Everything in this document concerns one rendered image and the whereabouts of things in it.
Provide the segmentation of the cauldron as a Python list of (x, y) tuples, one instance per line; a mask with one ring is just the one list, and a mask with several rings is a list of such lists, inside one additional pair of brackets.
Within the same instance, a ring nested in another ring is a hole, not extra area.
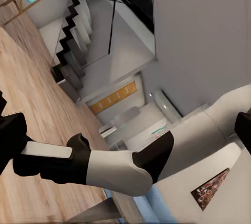
[(67, 147), (72, 147), (75, 149), (87, 149), (87, 150), (91, 149), (90, 143), (86, 138), (82, 136), (81, 133), (72, 136), (69, 139)]

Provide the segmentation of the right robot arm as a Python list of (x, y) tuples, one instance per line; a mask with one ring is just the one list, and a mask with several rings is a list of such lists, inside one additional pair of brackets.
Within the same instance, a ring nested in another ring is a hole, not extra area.
[[(0, 91), (0, 116), (7, 101)], [(13, 159), (20, 176), (40, 173), (58, 184), (76, 183), (141, 196), (152, 184), (240, 141), (234, 127), (240, 112), (251, 114), (251, 84), (222, 95), (207, 110), (157, 137), (141, 152), (75, 149), (24, 136)]]

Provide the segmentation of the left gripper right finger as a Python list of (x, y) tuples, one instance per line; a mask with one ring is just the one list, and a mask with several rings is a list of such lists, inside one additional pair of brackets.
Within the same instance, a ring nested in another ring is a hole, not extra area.
[(234, 130), (246, 149), (251, 153), (251, 114), (240, 112)]

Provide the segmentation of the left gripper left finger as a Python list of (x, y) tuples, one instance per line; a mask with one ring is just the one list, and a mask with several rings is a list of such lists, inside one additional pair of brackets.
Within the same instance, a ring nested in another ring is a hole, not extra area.
[(22, 112), (0, 117), (0, 175), (27, 132)]

